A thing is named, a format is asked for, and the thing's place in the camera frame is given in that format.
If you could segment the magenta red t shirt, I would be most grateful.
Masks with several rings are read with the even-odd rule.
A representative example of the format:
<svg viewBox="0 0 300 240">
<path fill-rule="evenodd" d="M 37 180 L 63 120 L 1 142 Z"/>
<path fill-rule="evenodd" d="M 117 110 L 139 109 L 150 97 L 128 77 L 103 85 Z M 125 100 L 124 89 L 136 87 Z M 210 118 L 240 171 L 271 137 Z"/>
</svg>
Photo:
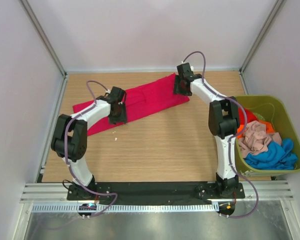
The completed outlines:
<svg viewBox="0 0 300 240">
<path fill-rule="evenodd" d="M 144 84 L 126 91 L 126 113 L 127 123 L 147 117 L 170 107 L 177 106 L 189 101 L 187 96 L 174 94 L 175 74 L 171 74 L 152 83 Z M 105 95 L 93 96 L 92 104 L 95 100 L 105 98 Z M 90 104 L 81 103 L 73 107 L 74 114 L 88 107 Z M 108 118 L 103 118 L 94 124 L 87 132 L 88 136 L 114 128 L 121 124 L 110 124 Z"/>
</svg>

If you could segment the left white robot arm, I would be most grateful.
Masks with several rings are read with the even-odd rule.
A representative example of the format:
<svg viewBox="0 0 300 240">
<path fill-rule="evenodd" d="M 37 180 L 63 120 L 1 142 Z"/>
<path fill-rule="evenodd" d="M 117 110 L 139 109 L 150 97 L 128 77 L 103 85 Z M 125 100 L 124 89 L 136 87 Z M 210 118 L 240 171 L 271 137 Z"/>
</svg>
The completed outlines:
<svg viewBox="0 0 300 240">
<path fill-rule="evenodd" d="M 125 101 L 101 97 L 77 113 L 60 115 L 54 128 L 51 149 L 64 160 L 73 184 L 79 187 L 78 194 L 85 200 L 98 194 L 86 162 L 88 130 L 104 118 L 113 125 L 127 123 Z"/>
</svg>

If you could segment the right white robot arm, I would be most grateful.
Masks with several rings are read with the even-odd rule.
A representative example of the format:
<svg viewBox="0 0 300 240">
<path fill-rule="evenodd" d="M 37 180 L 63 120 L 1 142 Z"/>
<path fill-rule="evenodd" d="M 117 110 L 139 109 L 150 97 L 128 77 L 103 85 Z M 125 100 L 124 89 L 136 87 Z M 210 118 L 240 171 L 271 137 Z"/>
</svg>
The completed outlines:
<svg viewBox="0 0 300 240">
<path fill-rule="evenodd" d="M 240 126 L 238 105 L 234 97 L 227 97 L 214 89 L 200 74 L 175 76 L 173 93 L 196 95 L 209 105 L 208 128 L 217 145 L 215 192 L 221 198 L 230 197 L 239 186 L 235 166 L 235 141 Z"/>
</svg>

